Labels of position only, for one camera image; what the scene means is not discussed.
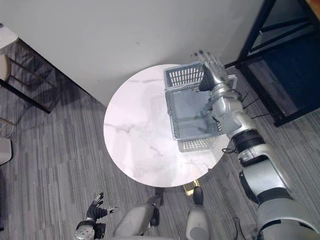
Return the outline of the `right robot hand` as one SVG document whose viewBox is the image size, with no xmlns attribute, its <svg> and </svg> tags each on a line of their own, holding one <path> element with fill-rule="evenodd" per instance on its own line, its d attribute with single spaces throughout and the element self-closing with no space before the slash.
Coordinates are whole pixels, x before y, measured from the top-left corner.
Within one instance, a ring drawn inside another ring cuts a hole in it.
<svg viewBox="0 0 320 240">
<path fill-rule="evenodd" d="M 203 78 L 198 89 L 201 92 L 212 91 L 215 87 L 226 86 L 228 74 L 221 61 L 208 51 L 198 50 L 194 53 L 203 68 Z"/>
</svg>

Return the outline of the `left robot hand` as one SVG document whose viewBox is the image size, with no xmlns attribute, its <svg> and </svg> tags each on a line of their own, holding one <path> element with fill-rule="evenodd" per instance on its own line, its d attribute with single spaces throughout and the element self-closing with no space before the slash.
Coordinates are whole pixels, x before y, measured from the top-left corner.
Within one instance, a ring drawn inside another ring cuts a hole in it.
<svg viewBox="0 0 320 240">
<path fill-rule="evenodd" d="M 109 214 L 117 213 L 120 208 L 118 206 L 110 207 L 110 208 L 102 208 L 103 204 L 102 199 L 104 198 L 104 193 L 99 193 L 95 199 L 92 201 L 90 206 L 88 207 L 85 215 L 86 221 L 96 222 L 98 219 L 101 219 Z"/>
</svg>

